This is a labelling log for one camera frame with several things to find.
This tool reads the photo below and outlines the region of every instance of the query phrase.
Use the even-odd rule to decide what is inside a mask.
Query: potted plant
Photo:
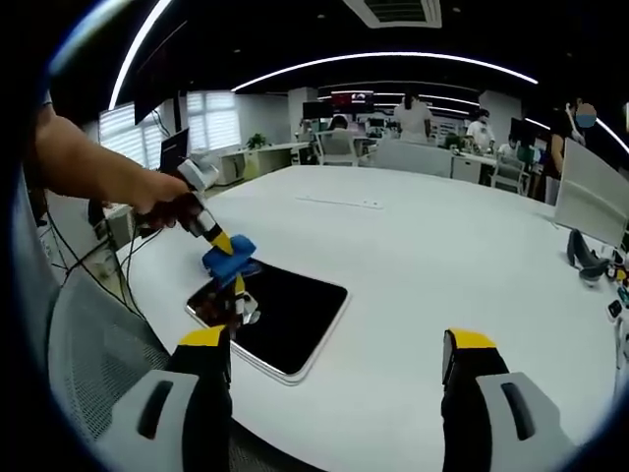
[[[249,150],[260,149],[264,145],[266,145],[266,138],[260,133],[255,133],[247,141],[247,148],[249,148]]]

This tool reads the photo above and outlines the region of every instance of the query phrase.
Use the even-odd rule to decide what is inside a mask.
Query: person
[[[336,115],[332,118],[332,121],[330,121],[330,126],[327,128],[327,131],[347,130],[348,126],[347,119],[343,115]]]
[[[157,202],[188,192],[183,181],[94,143],[55,113],[49,94],[37,114],[34,147],[29,163],[34,185],[60,195],[127,204],[147,213]]]
[[[501,145],[498,148],[498,154],[507,159],[517,159],[518,158],[518,155],[516,152],[517,146],[518,146],[518,139],[512,133],[509,135],[509,142]]]
[[[393,116],[400,123],[400,140],[425,145],[431,132],[432,113],[415,93],[407,91],[404,100],[393,110]]]
[[[547,200],[547,185],[553,182],[553,180],[557,181],[561,179],[566,140],[572,139],[582,146],[586,145],[583,131],[577,126],[575,120],[577,108],[581,103],[583,103],[583,99],[581,97],[575,96],[571,98],[566,103],[565,109],[557,111],[550,122],[550,141],[546,146],[542,178],[535,189],[535,198],[541,202]]]
[[[13,202],[12,254],[17,297],[25,313],[25,334],[35,365],[46,365],[46,317],[59,283],[39,241],[35,223],[46,213],[43,189],[69,197],[127,204],[141,213],[189,192],[175,177],[144,169],[102,147],[70,120],[55,113],[49,95],[33,110],[28,151]],[[154,221],[156,226],[174,221]]]
[[[489,124],[489,111],[481,108],[474,122],[470,123],[466,136],[474,141],[474,144],[482,153],[493,151],[495,136]]]

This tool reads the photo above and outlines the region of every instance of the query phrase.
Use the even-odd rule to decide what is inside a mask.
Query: headphones
[[[609,259],[599,259],[594,251],[590,251],[581,231],[573,229],[568,239],[568,262],[571,266],[581,265],[579,276],[588,283],[594,283],[606,273]]]

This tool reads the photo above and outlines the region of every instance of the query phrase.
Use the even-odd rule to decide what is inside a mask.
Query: blue clamp
[[[203,266],[210,276],[216,278],[220,288],[229,285],[240,273],[243,277],[260,271],[259,264],[251,261],[256,245],[242,234],[230,238],[233,255],[224,253],[214,246],[202,257]]]

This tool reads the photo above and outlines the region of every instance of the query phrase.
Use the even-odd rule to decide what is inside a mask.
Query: white shirt
[[[489,143],[495,141],[493,130],[489,124],[485,124],[481,121],[475,121],[468,127],[467,136],[474,138],[474,142],[482,150],[489,148]]]
[[[425,122],[432,119],[432,113],[425,103],[413,100],[410,110],[404,108],[404,103],[400,103],[393,110],[393,116],[400,122],[401,140],[423,144],[428,142]]]
[[[500,147],[498,148],[498,154],[504,155],[507,159],[517,159],[518,156],[516,155],[515,151],[516,149],[511,147],[508,143],[500,145]]]

